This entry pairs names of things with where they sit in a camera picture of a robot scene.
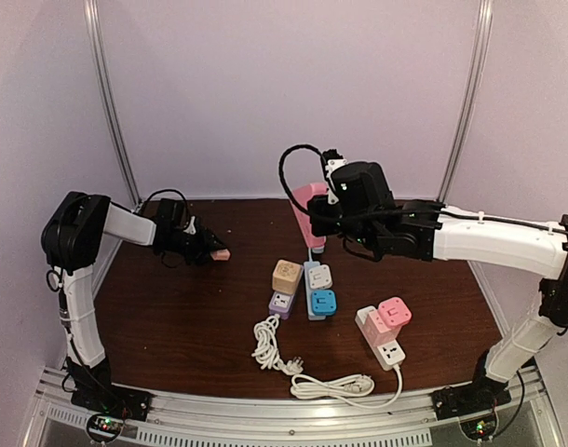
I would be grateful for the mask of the pink small plug adapter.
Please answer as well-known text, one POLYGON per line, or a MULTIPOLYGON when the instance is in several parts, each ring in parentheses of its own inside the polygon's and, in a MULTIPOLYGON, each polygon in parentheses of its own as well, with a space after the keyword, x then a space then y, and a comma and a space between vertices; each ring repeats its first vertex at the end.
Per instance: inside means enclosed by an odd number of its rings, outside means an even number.
POLYGON ((226 262, 230 259, 231 252, 228 249, 212 251, 210 253, 210 256, 211 256, 213 261, 226 262))

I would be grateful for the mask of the light blue power strip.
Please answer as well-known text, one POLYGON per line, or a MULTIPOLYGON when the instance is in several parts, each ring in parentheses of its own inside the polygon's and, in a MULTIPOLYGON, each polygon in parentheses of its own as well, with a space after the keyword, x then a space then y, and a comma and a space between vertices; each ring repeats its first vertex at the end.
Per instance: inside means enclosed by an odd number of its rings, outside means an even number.
POLYGON ((306 313, 310 321, 324 320, 337 311, 330 267, 318 261, 304 263, 306 313))

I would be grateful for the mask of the white cube plug adapter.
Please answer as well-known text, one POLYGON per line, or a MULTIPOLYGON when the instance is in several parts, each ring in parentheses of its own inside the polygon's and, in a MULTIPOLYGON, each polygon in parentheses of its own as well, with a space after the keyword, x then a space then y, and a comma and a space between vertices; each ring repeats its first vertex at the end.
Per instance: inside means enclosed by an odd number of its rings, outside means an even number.
POLYGON ((319 264, 308 270, 309 287, 312 290, 326 290, 332 286, 330 267, 327 264, 319 264))

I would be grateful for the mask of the pink power strip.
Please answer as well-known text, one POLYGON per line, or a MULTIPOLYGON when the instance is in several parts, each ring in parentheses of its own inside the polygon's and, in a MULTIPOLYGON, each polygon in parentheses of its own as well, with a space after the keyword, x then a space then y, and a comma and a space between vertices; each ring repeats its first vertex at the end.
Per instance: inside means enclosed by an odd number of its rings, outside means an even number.
MULTIPOLYGON (((306 186, 299 187, 292 191, 293 197, 305 209, 308 209, 308 201, 314 196, 327 195, 327 186, 325 183, 310 183, 306 186)), ((299 225, 304 243, 308 249, 315 254, 321 254, 325 251, 327 239, 325 237, 316 237, 312 233, 310 217, 291 203, 291 207, 299 225)))

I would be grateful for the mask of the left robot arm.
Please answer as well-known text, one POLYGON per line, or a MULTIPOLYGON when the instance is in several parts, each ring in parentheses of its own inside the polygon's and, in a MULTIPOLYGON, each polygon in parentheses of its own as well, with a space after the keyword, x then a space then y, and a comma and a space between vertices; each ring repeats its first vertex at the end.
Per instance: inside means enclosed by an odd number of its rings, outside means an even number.
POLYGON ((179 255, 189 265, 230 258, 229 249, 191 213, 184 196, 162 198, 156 214, 145 217, 108 196, 68 193, 45 225, 41 246, 49 265, 48 286, 59 295, 68 357, 90 370, 106 360, 93 297, 93 266, 104 236, 148 247, 160 257, 179 255))

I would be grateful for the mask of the purple power strip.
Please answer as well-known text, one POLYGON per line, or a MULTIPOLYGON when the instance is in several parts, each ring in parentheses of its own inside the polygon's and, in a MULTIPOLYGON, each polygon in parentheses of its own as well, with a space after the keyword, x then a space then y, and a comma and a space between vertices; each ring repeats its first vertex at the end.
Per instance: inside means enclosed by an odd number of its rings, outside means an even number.
POLYGON ((268 304, 269 315, 279 316, 281 319, 287 320, 291 315, 294 301, 294 294, 285 294, 280 291, 274 291, 268 304))

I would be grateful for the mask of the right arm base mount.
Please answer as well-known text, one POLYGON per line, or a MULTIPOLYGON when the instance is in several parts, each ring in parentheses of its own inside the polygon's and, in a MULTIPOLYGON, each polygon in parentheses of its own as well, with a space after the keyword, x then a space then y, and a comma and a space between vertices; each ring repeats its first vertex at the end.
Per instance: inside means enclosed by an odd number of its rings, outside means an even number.
POLYGON ((446 386, 431 393, 438 420, 486 412, 511 402, 507 383, 482 377, 461 386, 446 386))

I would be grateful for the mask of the beige patterned cube plug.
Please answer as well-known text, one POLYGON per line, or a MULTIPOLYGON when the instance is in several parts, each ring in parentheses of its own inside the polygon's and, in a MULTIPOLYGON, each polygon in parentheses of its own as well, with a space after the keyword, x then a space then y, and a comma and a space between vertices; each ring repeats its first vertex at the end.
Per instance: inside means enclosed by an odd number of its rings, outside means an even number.
POLYGON ((272 289, 283 294, 294 295, 302 274, 301 264, 280 259, 272 273, 272 289))

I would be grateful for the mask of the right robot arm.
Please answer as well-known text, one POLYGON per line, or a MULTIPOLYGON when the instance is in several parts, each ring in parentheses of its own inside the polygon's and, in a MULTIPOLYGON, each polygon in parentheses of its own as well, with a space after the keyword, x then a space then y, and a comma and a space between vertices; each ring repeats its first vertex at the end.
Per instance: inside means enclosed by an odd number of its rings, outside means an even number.
POLYGON ((334 235, 352 255, 465 261, 504 322, 502 339, 464 390, 469 410, 484 410, 529 359, 568 331, 568 214, 529 221, 430 200, 395 201, 375 162, 330 158, 322 163, 327 191, 308 202, 314 234, 334 235))

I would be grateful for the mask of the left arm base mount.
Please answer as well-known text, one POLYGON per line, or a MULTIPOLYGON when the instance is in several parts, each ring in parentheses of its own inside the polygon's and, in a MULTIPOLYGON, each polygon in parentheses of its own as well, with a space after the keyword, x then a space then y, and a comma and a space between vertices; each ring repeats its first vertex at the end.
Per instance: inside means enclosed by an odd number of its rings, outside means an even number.
POLYGON ((108 359, 104 359, 92 368, 83 366, 70 357, 66 362, 69 376, 74 381, 74 391, 71 396, 73 405, 114 418, 146 420, 152 394, 113 385, 108 359))

